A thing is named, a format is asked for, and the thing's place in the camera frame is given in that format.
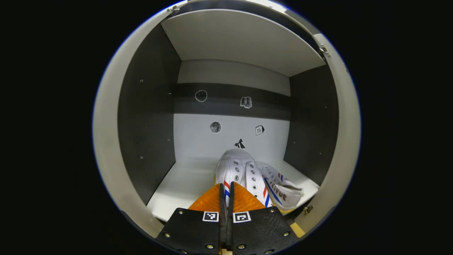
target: dark gray panel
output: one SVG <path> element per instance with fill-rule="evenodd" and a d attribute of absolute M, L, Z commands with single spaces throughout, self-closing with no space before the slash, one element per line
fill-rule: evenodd
<path fill-rule="evenodd" d="M 121 87 L 121 154 L 145 204 L 175 163 L 173 99 L 168 92 L 170 84 L 177 82 L 180 66 L 181 59 L 162 26 L 157 25 L 135 52 Z"/>
<path fill-rule="evenodd" d="M 199 102 L 195 93 L 207 92 Z M 258 88 L 217 83 L 180 83 L 172 86 L 175 113 L 233 115 L 290 120 L 290 97 Z M 240 106 L 242 97 L 252 98 L 252 107 Z"/>
<path fill-rule="evenodd" d="M 338 99 L 327 65 L 289 78 L 292 114 L 284 160 L 318 185 L 332 161 L 338 135 Z"/>

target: gray stripe on wall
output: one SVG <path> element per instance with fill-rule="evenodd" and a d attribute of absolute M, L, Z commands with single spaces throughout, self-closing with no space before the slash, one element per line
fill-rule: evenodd
<path fill-rule="evenodd" d="M 207 92 L 207 99 L 199 102 L 195 93 Z M 172 86 L 175 113 L 230 115 L 255 118 L 290 120 L 290 97 L 238 85 L 217 83 L 179 83 Z M 242 97 L 252 98 L 252 107 L 240 106 Z"/>

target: white shelf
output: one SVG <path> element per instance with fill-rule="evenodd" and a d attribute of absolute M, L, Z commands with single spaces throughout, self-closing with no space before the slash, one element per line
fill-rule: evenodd
<path fill-rule="evenodd" d="M 147 207 L 152 214 L 168 221 L 178 207 L 189 208 L 195 200 L 210 189 L 218 159 L 196 159 L 177 161 L 162 180 Z M 283 160 L 266 162 L 304 191 L 297 207 L 318 192 L 319 186 Z"/>

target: white back wall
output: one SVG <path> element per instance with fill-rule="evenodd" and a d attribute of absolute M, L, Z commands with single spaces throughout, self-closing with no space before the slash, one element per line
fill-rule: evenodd
<path fill-rule="evenodd" d="M 183 61 L 179 69 L 178 83 L 240 85 L 291 96 L 288 76 L 234 61 L 209 59 Z"/>
<path fill-rule="evenodd" d="M 222 125 L 218 134 L 209 129 L 214 121 Z M 289 121 L 265 118 L 176 113 L 173 123 L 176 162 L 197 159 L 217 162 L 239 139 L 255 160 L 282 160 L 289 132 Z M 261 135 L 255 134 L 258 125 L 265 129 Z"/>

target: black icon sticker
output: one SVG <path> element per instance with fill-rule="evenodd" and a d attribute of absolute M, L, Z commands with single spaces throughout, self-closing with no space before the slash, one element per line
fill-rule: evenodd
<path fill-rule="evenodd" d="M 217 211 L 206 211 L 203 215 L 203 221 L 219 221 L 219 213 Z"/>
<path fill-rule="evenodd" d="M 241 106 L 250 109 L 252 108 L 252 98 L 251 97 L 242 97 L 241 98 Z"/>
<path fill-rule="evenodd" d="M 249 212 L 235 212 L 233 213 L 233 223 L 241 223 L 251 221 Z"/>
<path fill-rule="evenodd" d="M 244 144 L 242 144 L 242 139 L 239 139 L 239 142 L 238 143 L 235 143 L 234 146 L 238 147 L 238 148 L 241 148 L 241 149 L 245 149 L 246 147 L 244 146 Z"/>
<path fill-rule="evenodd" d="M 198 92 L 195 93 L 195 99 L 199 102 L 206 101 L 206 99 L 207 99 L 206 90 L 198 90 Z"/>
<path fill-rule="evenodd" d="M 255 127 L 255 135 L 261 135 L 264 132 L 263 125 L 258 125 Z"/>

